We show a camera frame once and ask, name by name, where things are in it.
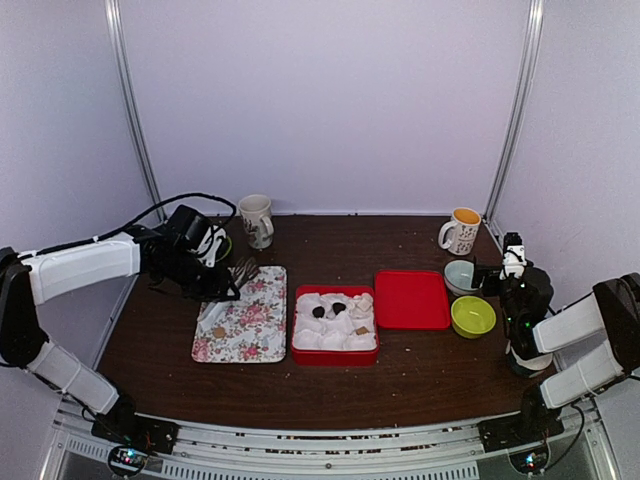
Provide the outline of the metal tongs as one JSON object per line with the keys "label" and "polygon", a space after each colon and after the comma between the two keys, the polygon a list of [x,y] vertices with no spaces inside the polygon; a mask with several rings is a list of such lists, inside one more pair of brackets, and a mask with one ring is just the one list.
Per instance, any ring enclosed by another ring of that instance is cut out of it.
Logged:
{"label": "metal tongs", "polygon": [[230,302],[240,299],[241,288],[259,273],[259,265],[254,257],[242,257],[230,269],[230,281],[224,293],[213,302],[206,303],[197,317],[197,333],[205,333],[213,326],[216,318]]}

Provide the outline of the red box lid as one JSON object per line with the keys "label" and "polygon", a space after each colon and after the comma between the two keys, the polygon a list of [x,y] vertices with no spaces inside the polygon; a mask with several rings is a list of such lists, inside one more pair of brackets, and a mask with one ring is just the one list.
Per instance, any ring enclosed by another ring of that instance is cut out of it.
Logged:
{"label": "red box lid", "polygon": [[380,328],[442,331],[451,325],[444,278],[433,271],[381,270],[374,279]]}

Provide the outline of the white square chocolate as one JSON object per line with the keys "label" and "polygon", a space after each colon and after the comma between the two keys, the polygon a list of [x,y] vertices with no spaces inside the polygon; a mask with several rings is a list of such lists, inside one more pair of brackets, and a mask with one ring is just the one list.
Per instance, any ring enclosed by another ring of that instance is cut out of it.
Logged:
{"label": "white square chocolate", "polygon": [[369,294],[362,294],[354,299],[355,311],[358,316],[369,315],[373,311],[373,297]]}

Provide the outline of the dark heart chocolate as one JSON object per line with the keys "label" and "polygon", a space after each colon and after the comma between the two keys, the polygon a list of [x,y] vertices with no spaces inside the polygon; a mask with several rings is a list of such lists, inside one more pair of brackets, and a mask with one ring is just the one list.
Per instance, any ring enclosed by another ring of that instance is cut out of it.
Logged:
{"label": "dark heart chocolate", "polygon": [[346,305],[344,303],[334,302],[332,304],[332,311],[335,314],[335,316],[338,316],[341,312],[345,310],[346,310]]}

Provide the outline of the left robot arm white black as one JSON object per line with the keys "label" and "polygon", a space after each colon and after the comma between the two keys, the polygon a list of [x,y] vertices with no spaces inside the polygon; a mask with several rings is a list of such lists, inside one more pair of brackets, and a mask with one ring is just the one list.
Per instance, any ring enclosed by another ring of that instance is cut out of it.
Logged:
{"label": "left robot arm white black", "polygon": [[107,316],[139,276],[188,300],[235,299],[224,265],[227,221],[180,205],[157,226],[135,218],[114,230],[41,250],[1,250],[1,361],[26,371],[103,420],[123,444],[144,433],[132,400],[93,363]]}

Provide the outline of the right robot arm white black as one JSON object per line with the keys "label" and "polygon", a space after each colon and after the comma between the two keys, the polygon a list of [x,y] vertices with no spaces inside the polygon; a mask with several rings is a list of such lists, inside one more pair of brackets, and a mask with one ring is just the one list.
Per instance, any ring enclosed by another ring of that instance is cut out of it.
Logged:
{"label": "right robot arm white black", "polygon": [[639,368],[639,274],[595,284],[564,309],[549,314],[554,294],[549,275],[513,251],[500,266],[473,265],[472,285],[499,299],[510,355],[520,363],[539,360],[596,334],[603,340],[573,365],[528,389],[512,430],[535,440],[560,410],[596,395]]}

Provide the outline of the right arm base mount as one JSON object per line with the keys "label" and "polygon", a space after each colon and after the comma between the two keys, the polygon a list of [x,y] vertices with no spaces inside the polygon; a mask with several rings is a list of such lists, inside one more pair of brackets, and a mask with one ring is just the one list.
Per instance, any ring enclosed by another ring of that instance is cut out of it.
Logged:
{"label": "right arm base mount", "polygon": [[517,472],[542,474],[551,461],[549,439],[564,432],[560,412],[546,405],[538,386],[529,387],[518,413],[478,423],[483,449],[486,453],[506,450]]}

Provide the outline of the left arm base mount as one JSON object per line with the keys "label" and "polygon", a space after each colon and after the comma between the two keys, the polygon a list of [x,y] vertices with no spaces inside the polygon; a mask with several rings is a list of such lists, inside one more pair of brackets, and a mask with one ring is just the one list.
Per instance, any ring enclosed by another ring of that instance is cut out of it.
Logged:
{"label": "left arm base mount", "polygon": [[180,430],[173,421],[139,415],[134,399],[121,390],[106,413],[84,406],[82,416],[91,422],[94,437],[115,443],[107,454],[107,466],[122,479],[140,474],[153,456],[171,454]]}

